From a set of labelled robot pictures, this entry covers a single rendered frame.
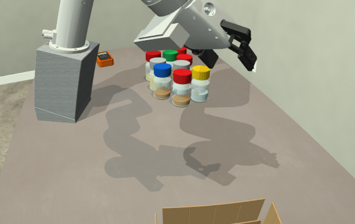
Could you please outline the open brown cardboard box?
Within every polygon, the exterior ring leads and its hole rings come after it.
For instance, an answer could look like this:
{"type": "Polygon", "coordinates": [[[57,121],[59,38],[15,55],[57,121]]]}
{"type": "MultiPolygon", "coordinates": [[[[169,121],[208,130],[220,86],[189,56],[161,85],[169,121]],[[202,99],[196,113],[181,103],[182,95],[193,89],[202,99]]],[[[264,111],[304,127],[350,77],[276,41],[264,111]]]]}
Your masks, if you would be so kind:
{"type": "Polygon", "coordinates": [[[163,224],[282,224],[273,204],[264,222],[257,220],[264,201],[265,198],[223,204],[166,207],[162,208],[163,224]]]}

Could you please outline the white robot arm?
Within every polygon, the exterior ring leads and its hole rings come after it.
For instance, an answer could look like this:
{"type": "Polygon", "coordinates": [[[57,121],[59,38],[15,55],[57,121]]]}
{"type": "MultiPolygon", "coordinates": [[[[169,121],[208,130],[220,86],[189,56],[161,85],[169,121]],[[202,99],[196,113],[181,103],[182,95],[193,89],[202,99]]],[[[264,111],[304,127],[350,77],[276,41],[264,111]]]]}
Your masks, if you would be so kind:
{"type": "MultiPolygon", "coordinates": [[[[89,49],[86,40],[94,0],[61,0],[57,27],[43,30],[49,47],[59,53],[76,54],[89,49]]],[[[144,52],[181,49],[190,34],[173,21],[188,0],[141,0],[156,15],[134,40],[144,52]]]]}

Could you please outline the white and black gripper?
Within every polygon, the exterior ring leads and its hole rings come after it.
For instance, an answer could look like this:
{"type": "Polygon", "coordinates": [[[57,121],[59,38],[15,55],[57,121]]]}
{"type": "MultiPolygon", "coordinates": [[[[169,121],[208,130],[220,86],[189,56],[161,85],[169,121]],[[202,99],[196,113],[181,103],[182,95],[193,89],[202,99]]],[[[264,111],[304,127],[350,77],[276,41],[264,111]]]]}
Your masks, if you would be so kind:
{"type": "Polygon", "coordinates": [[[216,0],[188,0],[182,7],[173,24],[179,23],[190,34],[185,48],[198,55],[209,69],[219,58],[213,49],[228,48],[238,54],[248,71],[253,70],[257,56],[248,46],[251,41],[249,28],[236,24],[216,0]],[[241,43],[239,47],[232,44],[234,39],[241,43]]]}

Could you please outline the orange digital multimeter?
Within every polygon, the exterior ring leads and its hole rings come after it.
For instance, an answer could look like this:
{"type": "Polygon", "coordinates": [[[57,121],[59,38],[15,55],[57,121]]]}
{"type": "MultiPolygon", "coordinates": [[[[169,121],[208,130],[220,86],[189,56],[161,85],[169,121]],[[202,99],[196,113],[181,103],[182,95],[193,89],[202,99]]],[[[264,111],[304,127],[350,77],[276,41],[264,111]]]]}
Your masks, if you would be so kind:
{"type": "Polygon", "coordinates": [[[105,66],[114,65],[113,57],[109,54],[108,51],[99,52],[98,55],[97,55],[97,61],[96,62],[99,65],[100,68],[105,67],[105,66]]]}

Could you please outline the green-capped bottle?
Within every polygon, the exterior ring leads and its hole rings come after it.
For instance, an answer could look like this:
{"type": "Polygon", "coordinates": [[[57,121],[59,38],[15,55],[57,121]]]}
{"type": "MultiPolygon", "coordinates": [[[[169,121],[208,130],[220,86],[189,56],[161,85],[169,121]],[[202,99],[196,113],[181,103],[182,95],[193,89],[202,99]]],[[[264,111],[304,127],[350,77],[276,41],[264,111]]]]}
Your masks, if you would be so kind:
{"type": "Polygon", "coordinates": [[[178,51],[176,50],[165,50],[163,51],[163,58],[167,60],[167,64],[171,65],[171,81],[173,80],[173,62],[176,61],[176,56],[178,55],[178,51]]]}

